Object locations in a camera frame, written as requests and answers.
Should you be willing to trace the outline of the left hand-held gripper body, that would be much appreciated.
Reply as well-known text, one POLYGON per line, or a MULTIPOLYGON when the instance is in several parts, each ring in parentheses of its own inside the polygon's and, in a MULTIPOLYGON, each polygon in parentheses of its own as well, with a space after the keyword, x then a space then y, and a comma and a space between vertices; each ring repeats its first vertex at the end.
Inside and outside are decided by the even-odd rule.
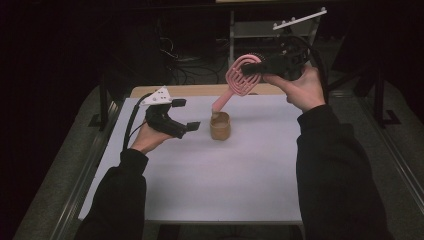
POLYGON ((181 139, 187 132, 186 125, 173 120, 168 111, 173 108, 171 102, 173 98, 166 86, 147 96, 141 101, 141 106, 146 106, 145 120, 147 124, 158 132, 168 134, 181 139))

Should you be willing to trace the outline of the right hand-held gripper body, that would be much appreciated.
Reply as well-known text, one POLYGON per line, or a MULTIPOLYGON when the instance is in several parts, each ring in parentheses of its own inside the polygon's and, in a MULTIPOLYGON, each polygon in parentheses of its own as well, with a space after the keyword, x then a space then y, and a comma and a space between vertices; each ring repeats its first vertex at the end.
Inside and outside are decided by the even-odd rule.
POLYGON ((265 60, 265 64, 269 66, 267 73, 294 81, 302 75, 302 69, 305 65, 315 64, 320 73, 326 75, 327 70, 321 54, 313 47, 320 18, 326 13, 327 9, 321 8, 308 16, 292 17, 290 20, 283 20, 281 23, 274 24, 273 30, 278 33, 278 50, 276 54, 267 57, 265 60), (311 23, 308 37, 296 35, 292 28, 306 22, 311 23))

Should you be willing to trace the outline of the pink hairbrush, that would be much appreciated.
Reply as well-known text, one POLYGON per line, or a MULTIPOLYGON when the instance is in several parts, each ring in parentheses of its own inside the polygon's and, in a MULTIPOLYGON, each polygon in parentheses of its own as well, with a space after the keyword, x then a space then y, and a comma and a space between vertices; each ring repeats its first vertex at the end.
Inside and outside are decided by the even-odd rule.
POLYGON ((252 54, 237 58, 225 74, 228 89, 212 104, 212 113, 220 112, 233 95, 245 96, 260 82, 261 74, 244 75, 242 66, 258 64, 261 59, 252 54))

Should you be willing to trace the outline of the brown cup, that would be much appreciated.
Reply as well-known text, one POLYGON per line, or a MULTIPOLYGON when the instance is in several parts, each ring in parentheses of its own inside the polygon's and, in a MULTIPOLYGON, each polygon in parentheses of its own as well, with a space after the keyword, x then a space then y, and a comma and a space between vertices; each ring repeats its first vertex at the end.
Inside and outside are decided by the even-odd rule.
POLYGON ((210 135, 213 140, 225 141, 231 135, 230 116, 226 112, 213 112, 210 119, 210 135))

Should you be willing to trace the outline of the person's left hand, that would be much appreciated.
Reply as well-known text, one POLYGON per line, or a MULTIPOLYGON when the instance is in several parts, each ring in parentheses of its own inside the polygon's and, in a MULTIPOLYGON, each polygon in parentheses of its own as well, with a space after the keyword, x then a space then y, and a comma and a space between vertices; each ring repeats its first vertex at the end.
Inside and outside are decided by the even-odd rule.
POLYGON ((137 137, 131 145, 131 149, 147 155, 168 139, 171 139, 170 135, 158 132, 151 128, 146 122, 143 122, 137 137))

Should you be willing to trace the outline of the person's right hand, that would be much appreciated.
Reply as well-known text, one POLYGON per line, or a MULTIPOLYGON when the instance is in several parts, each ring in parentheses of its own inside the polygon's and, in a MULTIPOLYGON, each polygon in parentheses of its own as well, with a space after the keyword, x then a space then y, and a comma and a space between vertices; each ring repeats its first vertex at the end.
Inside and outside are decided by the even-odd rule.
POLYGON ((305 65, 299 79, 289 81, 273 74, 264 74, 265 82, 280 88, 287 96, 287 102, 302 112, 325 105, 325 98, 320 82, 319 70, 305 65))

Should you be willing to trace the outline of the pale sheet mat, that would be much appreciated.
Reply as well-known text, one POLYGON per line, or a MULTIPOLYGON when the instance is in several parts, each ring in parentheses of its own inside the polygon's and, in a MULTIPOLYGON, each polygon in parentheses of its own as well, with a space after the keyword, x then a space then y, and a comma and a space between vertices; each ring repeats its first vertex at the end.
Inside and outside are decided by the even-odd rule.
POLYGON ((198 130, 150 152, 145 218, 161 223, 298 223, 299 110, 282 95, 233 97, 224 110, 231 135, 212 139, 211 96, 170 110, 198 130))

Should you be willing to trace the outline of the black metal stand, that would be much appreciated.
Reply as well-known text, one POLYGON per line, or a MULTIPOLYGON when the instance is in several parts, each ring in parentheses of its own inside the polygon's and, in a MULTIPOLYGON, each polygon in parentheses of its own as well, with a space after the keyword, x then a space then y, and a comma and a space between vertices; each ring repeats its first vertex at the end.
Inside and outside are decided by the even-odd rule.
POLYGON ((399 118, 393 110, 384 109, 385 79, 380 63, 372 60, 364 64, 358 73, 359 80, 354 87, 354 94, 366 98, 373 91, 371 113, 379 127, 400 124, 399 118))
POLYGON ((107 89, 104 75, 99 78, 98 93, 99 112, 91 117, 89 127, 98 127, 100 131, 104 131, 116 112, 116 104, 107 89))

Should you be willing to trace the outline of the white metal frame stand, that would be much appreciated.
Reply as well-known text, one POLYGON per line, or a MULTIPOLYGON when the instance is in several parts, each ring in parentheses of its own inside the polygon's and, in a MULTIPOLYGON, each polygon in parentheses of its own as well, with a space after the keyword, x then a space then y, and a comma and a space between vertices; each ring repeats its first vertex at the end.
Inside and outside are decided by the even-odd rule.
MULTIPOLYGON (((267 57, 277 53, 278 33, 273 30, 275 23, 270 21, 250 21, 236 22, 234 13, 231 13, 230 35, 229 35, 229 58, 228 66, 242 55, 252 54, 261 59, 260 63, 265 63, 267 57)), ((311 23, 301 23, 292 28, 296 35, 307 38, 311 28, 311 23)))

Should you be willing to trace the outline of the aluminium rail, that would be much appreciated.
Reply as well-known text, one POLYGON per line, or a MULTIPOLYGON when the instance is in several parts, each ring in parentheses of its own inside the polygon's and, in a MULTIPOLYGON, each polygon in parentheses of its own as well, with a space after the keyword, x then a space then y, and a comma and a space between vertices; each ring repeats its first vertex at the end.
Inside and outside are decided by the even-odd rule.
POLYGON ((51 168, 54 192, 64 196, 49 240, 72 240, 79 213, 119 114, 115 102, 84 103, 51 168))
POLYGON ((379 137, 382 139, 384 145, 388 149, 390 155, 393 158, 397 172, 405 183, 420 212, 424 215, 424 188, 418 182, 417 178, 415 177, 414 173, 407 164, 401 151, 396 146, 393 138, 389 135, 387 130, 381 127, 379 123, 374 119, 371 105, 363 98, 359 98, 358 103, 363 109, 364 114, 371 122, 371 125, 374 127, 379 137))

